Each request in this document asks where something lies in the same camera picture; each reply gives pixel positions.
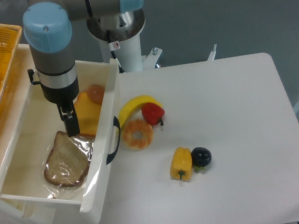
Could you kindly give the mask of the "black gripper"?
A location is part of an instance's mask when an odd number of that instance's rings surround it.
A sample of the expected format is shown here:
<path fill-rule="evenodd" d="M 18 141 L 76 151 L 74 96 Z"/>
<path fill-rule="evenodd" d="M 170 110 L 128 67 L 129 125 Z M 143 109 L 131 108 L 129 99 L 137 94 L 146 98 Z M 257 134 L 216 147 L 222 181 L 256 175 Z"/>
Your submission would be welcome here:
<path fill-rule="evenodd" d="M 37 69 L 27 70 L 30 83 L 40 85 L 44 97 L 57 105 L 61 120 L 69 137 L 79 135 L 80 127 L 73 101 L 79 93 L 76 66 L 57 73 L 45 73 Z"/>

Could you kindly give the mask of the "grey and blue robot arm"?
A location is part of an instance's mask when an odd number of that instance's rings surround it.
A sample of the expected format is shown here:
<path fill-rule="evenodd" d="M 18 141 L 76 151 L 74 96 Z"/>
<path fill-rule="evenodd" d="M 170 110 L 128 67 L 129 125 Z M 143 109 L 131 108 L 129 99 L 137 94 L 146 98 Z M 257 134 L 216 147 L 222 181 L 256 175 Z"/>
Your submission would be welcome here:
<path fill-rule="evenodd" d="M 79 83 L 72 45 L 72 22 L 86 20 L 98 39 L 103 58 L 115 59 L 120 72 L 141 71 L 140 32 L 145 23 L 143 0 L 28 0 L 23 15 L 38 84 L 47 100 L 57 105 L 69 136 L 80 127 L 73 101 Z"/>

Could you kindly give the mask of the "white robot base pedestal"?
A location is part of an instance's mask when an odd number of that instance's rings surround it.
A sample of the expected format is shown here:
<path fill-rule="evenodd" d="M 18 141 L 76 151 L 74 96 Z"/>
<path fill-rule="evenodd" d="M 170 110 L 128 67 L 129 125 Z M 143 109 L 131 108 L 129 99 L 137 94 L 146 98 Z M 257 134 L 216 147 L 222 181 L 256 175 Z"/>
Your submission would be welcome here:
<path fill-rule="evenodd" d="M 159 68 L 162 49 L 153 47 L 147 54 L 141 51 L 140 34 L 146 19 L 142 9 L 123 14 L 90 18 L 87 27 L 90 34 L 98 40 L 103 60 L 118 61 L 121 73 Z"/>

